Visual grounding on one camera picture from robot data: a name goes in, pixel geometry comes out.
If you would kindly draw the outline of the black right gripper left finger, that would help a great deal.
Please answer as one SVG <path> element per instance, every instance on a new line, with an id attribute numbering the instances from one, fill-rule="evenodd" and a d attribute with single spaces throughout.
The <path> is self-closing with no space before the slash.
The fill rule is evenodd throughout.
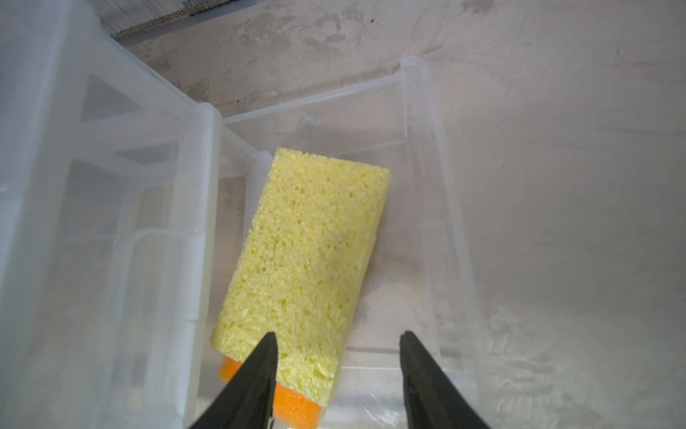
<path id="1" fill-rule="evenodd" d="M 276 334 L 268 332 L 190 428 L 270 428 L 278 357 Z"/>

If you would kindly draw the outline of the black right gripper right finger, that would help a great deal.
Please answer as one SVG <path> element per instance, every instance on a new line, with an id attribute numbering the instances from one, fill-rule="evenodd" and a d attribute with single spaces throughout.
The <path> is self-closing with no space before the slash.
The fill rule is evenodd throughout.
<path id="1" fill-rule="evenodd" d="M 489 428 L 411 331 L 400 336 L 399 360 L 408 428 Z"/>

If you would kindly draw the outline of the pale yellow cellulose sponge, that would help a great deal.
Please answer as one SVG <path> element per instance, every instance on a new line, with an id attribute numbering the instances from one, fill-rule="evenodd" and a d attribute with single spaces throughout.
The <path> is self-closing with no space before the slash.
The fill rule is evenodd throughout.
<path id="1" fill-rule="evenodd" d="M 389 187 L 386 168 L 278 150 L 212 346 L 242 362 L 274 332 L 277 381 L 327 406 Z"/>

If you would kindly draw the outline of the white plastic drawer organizer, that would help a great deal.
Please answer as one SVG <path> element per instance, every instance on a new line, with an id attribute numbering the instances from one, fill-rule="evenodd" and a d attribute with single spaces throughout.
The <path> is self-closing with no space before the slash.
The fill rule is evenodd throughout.
<path id="1" fill-rule="evenodd" d="M 192 423 L 220 134 L 89 3 L 2 3 L 2 427 Z"/>

